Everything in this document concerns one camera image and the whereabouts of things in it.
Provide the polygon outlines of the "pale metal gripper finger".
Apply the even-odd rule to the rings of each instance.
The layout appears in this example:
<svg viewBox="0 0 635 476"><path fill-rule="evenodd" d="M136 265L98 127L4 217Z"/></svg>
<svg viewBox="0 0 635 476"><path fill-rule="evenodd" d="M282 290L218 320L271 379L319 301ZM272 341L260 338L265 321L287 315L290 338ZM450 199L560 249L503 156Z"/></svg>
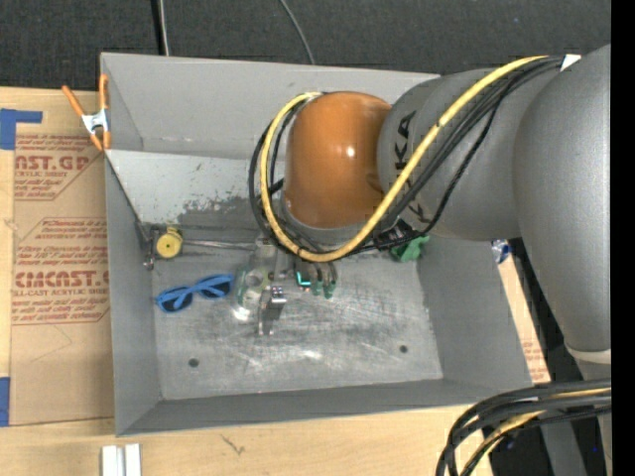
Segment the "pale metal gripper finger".
<svg viewBox="0 0 635 476"><path fill-rule="evenodd" d="M262 294L257 310L258 334L269 336L273 332L274 323L280 319L287 303L282 287L269 287Z"/></svg>

